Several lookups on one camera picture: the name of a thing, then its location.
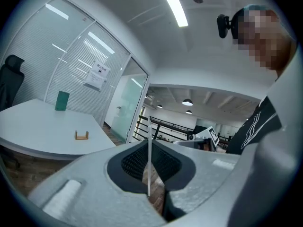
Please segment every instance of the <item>wooden floor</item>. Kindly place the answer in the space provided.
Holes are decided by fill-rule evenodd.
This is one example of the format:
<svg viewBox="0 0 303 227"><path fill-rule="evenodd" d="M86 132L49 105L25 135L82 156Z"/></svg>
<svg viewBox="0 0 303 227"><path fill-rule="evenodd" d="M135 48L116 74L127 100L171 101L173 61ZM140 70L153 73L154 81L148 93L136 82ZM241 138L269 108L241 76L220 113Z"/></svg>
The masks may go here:
<svg viewBox="0 0 303 227"><path fill-rule="evenodd" d="M107 126L103 126L103 130L116 146L123 144L110 133ZM21 167L16 169L12 162L3 159L4 164L14 186L25 196L28 196L43 180L70 163L70 161L49 160L24 155L18 152L10 152L18 159ZM151 196L149 197L149 201L161 214L164 201L164 184L154 167L152 167L151 175ZM143 183L147 184L147 168L144 170Z"/></svg>

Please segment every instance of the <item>green box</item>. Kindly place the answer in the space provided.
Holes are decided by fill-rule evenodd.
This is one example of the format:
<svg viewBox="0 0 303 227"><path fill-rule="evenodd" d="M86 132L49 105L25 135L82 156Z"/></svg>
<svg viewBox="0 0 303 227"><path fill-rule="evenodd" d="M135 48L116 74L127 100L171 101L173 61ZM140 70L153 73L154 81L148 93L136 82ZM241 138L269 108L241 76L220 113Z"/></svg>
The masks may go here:
<svg viewBox="0 0 303 227"><path fill-rule="evenodd" d="M69 96L70 96L69 93L59 91L56 106L55 106L55 110L65 111Z"/></svg>

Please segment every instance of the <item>office chair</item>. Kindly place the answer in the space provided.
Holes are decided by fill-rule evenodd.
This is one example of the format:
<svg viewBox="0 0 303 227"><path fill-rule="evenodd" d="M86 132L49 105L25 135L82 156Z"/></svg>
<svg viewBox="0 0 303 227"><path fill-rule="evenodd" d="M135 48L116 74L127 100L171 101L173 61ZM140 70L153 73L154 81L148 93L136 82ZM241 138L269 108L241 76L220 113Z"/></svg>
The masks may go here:
<svg viewBox="0 0 303 227"><path fill-rule="evenodd" d="M24 80L24 74L20 71L23 62L23 59L10 55L0 69L0 111L13 105L14 98ZM0 146L0 154L3 158L13 161L16 168L20 167L18 160L3 146Z"/></svg>

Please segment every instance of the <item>white table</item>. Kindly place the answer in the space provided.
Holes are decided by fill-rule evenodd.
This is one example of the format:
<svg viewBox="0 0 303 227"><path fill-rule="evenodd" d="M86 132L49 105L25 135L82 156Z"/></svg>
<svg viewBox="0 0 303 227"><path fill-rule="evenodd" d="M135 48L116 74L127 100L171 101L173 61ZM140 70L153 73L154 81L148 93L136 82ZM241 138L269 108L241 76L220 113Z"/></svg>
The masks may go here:
<svg viewBox="0 0 303 227"><path fill-rule="evenodd" d="M75 140L89 132L88 140ZM35 157L74 160L82 155L115 147L90 114L34 99L0 112L0 144Z"/></svg>

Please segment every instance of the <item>white pole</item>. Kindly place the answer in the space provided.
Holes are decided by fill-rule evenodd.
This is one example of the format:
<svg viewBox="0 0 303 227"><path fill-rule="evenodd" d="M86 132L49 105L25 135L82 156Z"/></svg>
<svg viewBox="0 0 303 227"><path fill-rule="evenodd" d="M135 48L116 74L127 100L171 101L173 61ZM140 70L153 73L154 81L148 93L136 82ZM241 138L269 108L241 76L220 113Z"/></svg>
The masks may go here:
<svg viewBox="0 0 303 227"><path fill-rule="evenodd" d="M148 179L147 179L147 196L151 195L151 174L152 174L152 123L148 117Z"/></svg>

